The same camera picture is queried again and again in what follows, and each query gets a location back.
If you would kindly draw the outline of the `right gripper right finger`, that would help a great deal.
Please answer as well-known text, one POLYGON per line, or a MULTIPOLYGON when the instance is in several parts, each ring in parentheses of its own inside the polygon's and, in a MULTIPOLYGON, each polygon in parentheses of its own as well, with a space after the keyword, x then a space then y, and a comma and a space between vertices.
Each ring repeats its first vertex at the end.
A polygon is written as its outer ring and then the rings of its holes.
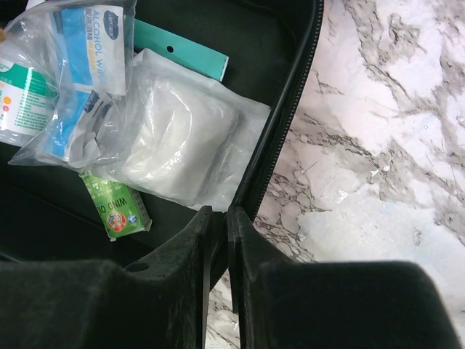
POLYGON ((244 208, 227 212, 228 260, 232 305, 239 315, 242 348, 300 348, 302 330, 285 305, 271 314, 275 296, 267 290, 265 274, 296 269, 299 263, 260 234, 244 208))

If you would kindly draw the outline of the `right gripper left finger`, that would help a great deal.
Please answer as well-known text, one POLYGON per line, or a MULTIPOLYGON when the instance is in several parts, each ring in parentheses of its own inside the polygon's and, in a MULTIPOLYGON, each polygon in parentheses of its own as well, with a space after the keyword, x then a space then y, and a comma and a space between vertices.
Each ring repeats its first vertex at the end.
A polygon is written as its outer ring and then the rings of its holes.
POLYGON ((201 208, 169 241, 121 271, 120 348, 203 348, 211 264, 211 207, 201 208))

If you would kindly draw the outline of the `small green box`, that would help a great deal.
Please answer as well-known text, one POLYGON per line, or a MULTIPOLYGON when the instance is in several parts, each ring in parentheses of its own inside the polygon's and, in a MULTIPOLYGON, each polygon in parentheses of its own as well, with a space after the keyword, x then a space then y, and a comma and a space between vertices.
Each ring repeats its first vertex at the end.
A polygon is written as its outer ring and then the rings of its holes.
POLYGON ((122 183, 81 173, 110 241, 149 231, 152 219, 140 192, 122 183))

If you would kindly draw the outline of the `white gauze clear bag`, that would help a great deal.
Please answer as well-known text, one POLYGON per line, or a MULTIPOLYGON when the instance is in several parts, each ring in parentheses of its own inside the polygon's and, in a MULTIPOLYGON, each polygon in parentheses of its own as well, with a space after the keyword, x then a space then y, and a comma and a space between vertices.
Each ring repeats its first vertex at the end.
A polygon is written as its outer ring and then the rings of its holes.
POLYGON ((122 154, 92 174, 191 209, 225 212, 270 108, 144 49, 134 58, 122 154))

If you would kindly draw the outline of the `small teal clear pouch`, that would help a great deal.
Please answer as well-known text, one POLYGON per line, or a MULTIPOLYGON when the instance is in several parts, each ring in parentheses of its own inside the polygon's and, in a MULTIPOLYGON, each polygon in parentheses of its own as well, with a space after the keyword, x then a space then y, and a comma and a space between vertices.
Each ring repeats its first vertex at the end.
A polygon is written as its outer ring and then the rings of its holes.
POLYGON ((134 21, 134 48, 150 49, 179 65, 222 82, 229 57, 141 20, 134 21))

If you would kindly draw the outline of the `red black medicine case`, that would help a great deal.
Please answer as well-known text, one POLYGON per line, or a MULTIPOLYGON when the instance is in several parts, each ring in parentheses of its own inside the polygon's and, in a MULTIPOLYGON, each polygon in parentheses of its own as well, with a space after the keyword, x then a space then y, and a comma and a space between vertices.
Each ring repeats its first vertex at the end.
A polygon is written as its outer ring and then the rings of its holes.
MULTIPOLYGON (((229 62, 220 83, 237 95, 270 108, 229 205, 242 207, 249 217, 254 217, 302 95, 318 42, 323 3, 134 2, 134 20, 227 55, 229 62)), ((30 8, 24 1, 3 1, 1 26, 4 30, 27 9, 30 8)), ((25 54, 8 38, 2 46, 11 49, 11 53, 1 58, 34 69, 25 54)), ((11 164, 12 157, 21 148, 1 144, 1 258, 6 261, 98 259, 131 265, 176 236, 204 207, 191 209, 135 189, 153 221, 151 228, 110 241, 79 177, 85 172, 97 177, 92 174, 92 169, 99 166, 77 172, 62 166, 11 164)), ((211 278, 214 281, 227 267, 225 213, 212 208, 210 243, 211 278)))

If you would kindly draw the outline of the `clear bottle green label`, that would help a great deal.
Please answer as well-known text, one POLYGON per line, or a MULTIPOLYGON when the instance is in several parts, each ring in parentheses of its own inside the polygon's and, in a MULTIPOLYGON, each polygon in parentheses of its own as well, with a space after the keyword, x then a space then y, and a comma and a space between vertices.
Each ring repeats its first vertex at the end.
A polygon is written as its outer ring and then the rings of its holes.
POLYGON ((1 58, 1 141, 23 147, 47 125, 54 95, 32 68, 1 58))

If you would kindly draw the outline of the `blue packets clear bag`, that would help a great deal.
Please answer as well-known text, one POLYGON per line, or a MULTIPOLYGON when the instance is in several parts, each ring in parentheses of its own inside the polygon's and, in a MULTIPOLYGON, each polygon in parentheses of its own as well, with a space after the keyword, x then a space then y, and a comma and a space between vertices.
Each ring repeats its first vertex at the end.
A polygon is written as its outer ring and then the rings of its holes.
POLYGON ((45 1, 8 23, 6 37, 52 93, 45 127, 11 164, 81 172, 120 159, 135 12, 134 1, 45 1))

